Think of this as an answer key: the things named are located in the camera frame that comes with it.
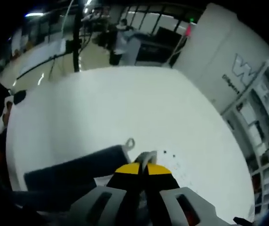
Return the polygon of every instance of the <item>black pole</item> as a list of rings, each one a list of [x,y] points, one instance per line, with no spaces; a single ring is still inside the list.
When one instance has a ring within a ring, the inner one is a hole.
[[[125,9],[125,8],[123,8],[123,9],[121,10],[121,13],[120,13],[120,16],[119,16],[119,19],[118,19],[118,23],[119,23],[120,20],[121,20],[121,17],[122,17],[122,14],[123,14],[124,9]]]
[[[78,50],[80,48],[80,38],[79,38],[79,30],[81,27],[81,19],[82,19],[82,10],[79,7],[77,13],[75,15],[75,22],[73,28],[73,66],[74,72],[79,72],[79,53]]]
[[[134,21],[134,19],[135,19],[135,15],[136,15],[136,12],[138,11],[139,6],[140,6],[140,5],[137,5],[137,7],[135,8],[134,16],[133,16],[133,19],[131,20],[129,26],[131,26],[131,25],[133,24],[133,21]]]
[[[176,24],[176,26],[175,26],[175,28],[174,28],[174,30],[173,30],[174,32],[176,32],[178,26],[181,24],[182,19],[185,17],[186,13],[187,13],[187,10],[186,10],[186,9],[183,9],[181,18],[178,20],[178,22],[177,22],[177,24]]]
[[[161,11],[160,11],[160,13],[159,13],[158,19],[157,19],[157,21],[156,21],[156,23],[155,23],[155,25],[154,25],[154,27],[153,27],[153,29],[152,29],[151,34],[153,34],[153,33],[154,33],[155,28],[157,27],[158,22],[159,22],[159,20],[160,20],[161,16],[163,15],[163,12],[164,12],[165,7],[166,7],[166,6],[165,6],[165,5],[163,5],[162,10],[161,10]]]
[[[145,12],[145,14],[144,14],[144,16],[143,16],[143,19],[142,19],[142,21],[141,21],[141,24],[140,24],[140,26],[139,26],[139,30],[140,30],[141,27],[142,27],[142,24],[143,24],[143,22],[144,22],[144,19],[145,19],[146,15],[147,15],[149,9],[150,9],[150,6],[148,6],[147,9],[146,9],[146,12]]]

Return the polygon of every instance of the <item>white wall panel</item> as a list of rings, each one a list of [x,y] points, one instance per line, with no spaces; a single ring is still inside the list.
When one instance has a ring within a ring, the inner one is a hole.
[[[158,17],[159,17],[158,13],[146,14],[146,17],[144,18],[140,31],[143,33],[151,33],[155,23],[157,22]]]
[[[233,73],[237,55],[243,64],[251,67],[251,74],[269,58],[269,45],[240,22],[235,13],[209,4],[174,68],[185,74],[216,109],[223,112],[238,95],[223,76],[226,75],[240,93],[246,88],[242,76]]]
[[[121,12],[123,10],[123,6],[114,5],[110,10],[110,22],[113,24],[117,24],[120,19]]]
[[[141,13],[141,12],[137,12],[134,16],[134,21],[133,21],[133,24],[132,26],[135,28],[135,29],[139,29],[140,25],[141,25],[141,22],[144,18],[144,13]]]
[[[176,29],[176,33],[183,35],[186,32],[188,25],[189,25],[189,23],[181,21],[180,25]]]
[[[135,12],[133,12],[133,11],[128,12],[128,14],[126,16],[126,20],[127,20],[128,25],[130,25],[134,15],[135,15]]]
[[[127,13],[122,13],[121,19],[126,18],[126,16],[127,16]]]

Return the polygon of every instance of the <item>white tabletop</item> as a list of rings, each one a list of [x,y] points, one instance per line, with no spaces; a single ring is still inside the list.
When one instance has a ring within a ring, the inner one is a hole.
[[[158,150],[159,164],[233,223],[254,204],[242,152],[221,116],[176,70],[112,67],[73,74],[27,93],[11,110],[7,159],[14,190],[24,173],[69,161],[129,137],[129,152]]]

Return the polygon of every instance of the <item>cable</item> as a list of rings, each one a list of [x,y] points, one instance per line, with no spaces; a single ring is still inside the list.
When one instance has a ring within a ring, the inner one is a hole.
[[[58,68],[59,68],[59,70],[61,71],[62,76],[64,76],[64,75],[66,74],[66,73],[65,73],[64,64],[63,64],[63,62],[64,62],[64,56],[65,56],[65,55],[63,55],[63,58],[62,58],[62,61],[61,61],[61,63],[62,63],[62,67],[61,67],[60,63],[57,62],[57,64],[58,64]]]
[[[63,28],[64,28],[64,24],[65,24],[65,21],[66,21],[66,19],[67,19],[67,17],[68,17],[68,13],[69,13],[69,11],[70,11],[70,8],[71,8],[73,2],[74,2],[74,0],[71,0],[70,5],[69,5],[69,7],[68,7],[68,10],[67,10],[67,12],[65,13],[65,16],[64,16],[64,19],[63,19],[63,25],[62,25],[62,27],[61,27],[61,36],[60,36],[60,37],[62,37],[62,38],[63,38]]]
[[[53,68],[54,68],[55,60],[56,60],[56,58],[55,58],[55,56],[54,56],[53,63],[52,63],[52,66],[51,66],[51,70],[50,70],[50,72],[49,72],[49,80],[50,80],[51,73],[52,73]]]
[[[157,154],[158,154],[157,151],[152,151],[152,152],[147,153],[147,155],[145,156],[145,158],[142,162],[142,172],[144,172],[144,170],[149,162],[154,163],[154,164],[157,162]]]
[[[80,49],[80,51],[79,51],[78,54],[80,54],[85,49],[85,47],[87,47],[88,43],[91,41],[92,35],[93,35],[93,33],[91,32],[90,35],[89,35],[89,37],[88,37],[88,41],[84,44],[83,47],[81,47],[81,49]]]

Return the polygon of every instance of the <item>window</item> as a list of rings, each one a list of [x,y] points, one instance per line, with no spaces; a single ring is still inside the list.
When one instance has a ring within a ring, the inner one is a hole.
[[[126,16],[126,20],[127,20],[127,24],[130,25],[131,21],[133,20],[133,17],[135,15],[135,12],[128,12],[127,16]]]
[[[136,8],[137,8],[137,6],[131,6],[130,8],[129,8],[129,11],[136,11]]]
[[[137,12],[134,16],[134,20],[133,20],[133,23],[132,23],[132,26],[135,28],[135,29],[139,29],[140,25],[141,25],[141,22],[144,18],[144,15],[145,13],[142,13],[142,12]]]
[[[180,25],[176,29],[176,32],[181,34],[181,35],[185,34],[185,32],[188,28],[188,25],[189,25],[189,23],[181,21]]]
[[[40,24],[40,34],[48,34],[49,31],[49,22],[44,22]]]
[[[183,12],[184,12],[184,9],[182,7],[167,6],[165,7],[163,14],[180,18]]]
[[[164,7],[164,6],[162,6],[162,5],[150,6],[148,12],[152,12],[152,13],[160,13],[160,12],[162,11],[163,7]]]
[[[146,12],[148,6],[139,6],[138,11],[140,12]]]
[[[127,15],[128,15],[127,12],[126,12],[126,13],[122,13],[122,15],[121,15],[121,19],[125,19],[125,18],[127,17]]]
[[[157,22],[159,13],[147,13],[144,18],[140,31],[143,33],[151,33],[155,23]]]
[[[177,23],[178,23],[178,20],[174,19],[173,16],[162,15],[158,21],[158,24],[153,34],[156,34],[158,32],[159,27],[163,27],[168,30],[174,31]]]
[[[128,11],[129,7],[125,7],[123,12],[126,13]]]

